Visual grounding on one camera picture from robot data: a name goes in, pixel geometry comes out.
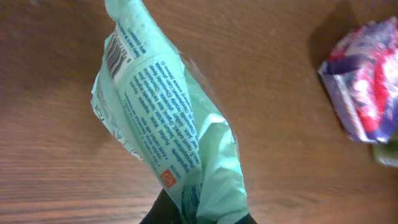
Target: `plastic bag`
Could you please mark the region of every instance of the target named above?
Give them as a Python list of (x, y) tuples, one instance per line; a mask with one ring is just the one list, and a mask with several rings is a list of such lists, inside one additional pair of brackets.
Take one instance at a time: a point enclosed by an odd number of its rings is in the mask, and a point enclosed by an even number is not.
[(398, 125), (397, 26), (392, 17), (352, 31), (319, 70), (354, 140), (388, 142)]
[(141, 0), (105, 3), (116, 28), (105, 40), (94, 112), (150, 166), (183, 220), (236, 223), (248, 214), (238, 145), (198, 84), (203, 77), (181, 59)]
[(387, 144), (373, 144), (374, 158), (386, 166), (398, 167), (398, 132), (391, 136)]

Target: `snack wrapper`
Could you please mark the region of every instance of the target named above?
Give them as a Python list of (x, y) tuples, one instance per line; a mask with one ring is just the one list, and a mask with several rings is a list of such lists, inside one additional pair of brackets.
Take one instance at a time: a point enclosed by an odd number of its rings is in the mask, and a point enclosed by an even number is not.
[(152, 169), (184, 222), (236, 223), (248, 214), (238, 144), (198, 81), (210, 88), (141, 0), (105, 3), (116, 27), (92, 91), (95, 114)]
[(398, 23), (370, 22), (346, 35), (319, 74), (350, 138), (388, 142), (398, 124)]

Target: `wood grain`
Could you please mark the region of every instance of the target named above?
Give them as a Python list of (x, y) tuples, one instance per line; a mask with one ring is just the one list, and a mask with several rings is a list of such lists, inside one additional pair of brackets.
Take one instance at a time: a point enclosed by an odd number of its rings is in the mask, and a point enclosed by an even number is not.
[[(152, 0), (238, 135), (259, 223), (398, 223), (398, 170), (349, 140), (316, 74), (391, 1)], [(0, 1), (0, 223), (138, 223), (160, 185), (94, 116), (103, 1)]]

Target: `light green packaging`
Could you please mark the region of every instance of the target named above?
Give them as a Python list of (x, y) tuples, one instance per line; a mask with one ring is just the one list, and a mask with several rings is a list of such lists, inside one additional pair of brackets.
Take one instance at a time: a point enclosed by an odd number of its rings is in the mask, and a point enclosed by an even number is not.
[(151, 167), (185, 222), (236, 223), (248, 214), (238, 145), (200, 74), (141, 0), (105, 3), (116, 28), (92, 91), (97, 117)]

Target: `orange icon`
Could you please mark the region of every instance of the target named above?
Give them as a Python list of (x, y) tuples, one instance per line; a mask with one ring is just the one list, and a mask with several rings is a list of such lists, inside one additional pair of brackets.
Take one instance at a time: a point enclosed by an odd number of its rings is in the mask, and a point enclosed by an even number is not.
[(171, 188), (171, 186), (173, 186), (177, 182), (171, 171), (168, 169), (165, 172), (163, 172), (162, 175), (160, 175), (160, 178), (162, 179), (163, 183), (167, 186), (168, 189)]

